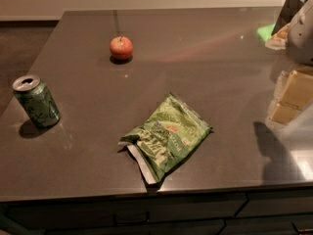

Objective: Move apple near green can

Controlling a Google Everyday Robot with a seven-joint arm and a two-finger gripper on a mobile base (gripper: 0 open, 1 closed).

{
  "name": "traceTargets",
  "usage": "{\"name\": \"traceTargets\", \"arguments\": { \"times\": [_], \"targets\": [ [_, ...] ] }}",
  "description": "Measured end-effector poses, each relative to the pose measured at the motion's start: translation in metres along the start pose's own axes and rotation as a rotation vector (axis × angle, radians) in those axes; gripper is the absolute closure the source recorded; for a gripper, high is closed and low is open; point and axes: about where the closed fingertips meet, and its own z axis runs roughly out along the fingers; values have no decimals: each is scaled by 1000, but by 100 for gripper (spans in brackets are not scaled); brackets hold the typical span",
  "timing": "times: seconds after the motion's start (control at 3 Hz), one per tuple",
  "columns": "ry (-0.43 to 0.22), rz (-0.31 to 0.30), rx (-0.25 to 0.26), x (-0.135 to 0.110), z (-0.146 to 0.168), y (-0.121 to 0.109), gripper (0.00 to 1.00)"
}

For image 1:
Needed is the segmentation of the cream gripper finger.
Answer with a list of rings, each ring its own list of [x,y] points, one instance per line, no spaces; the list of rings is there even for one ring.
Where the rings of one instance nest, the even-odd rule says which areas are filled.
[[[274,89],[269,106],[269,118],[287,124],[313,99],[313,70],[298,69],[282,71]]]
[[[290,25],[287,23],[265,43],[265,46],[272,50],[285,50],[287,45],[288,30]]]

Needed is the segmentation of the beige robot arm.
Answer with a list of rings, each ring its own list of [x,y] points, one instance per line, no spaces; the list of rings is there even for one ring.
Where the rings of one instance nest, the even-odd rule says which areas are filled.
[[[286,50],[291,71],[278,76],[274,99],[268,117],[288,124],[313,99],[313,0],[305,0],[291,20],[276,31],[265,43],[273,50]]]

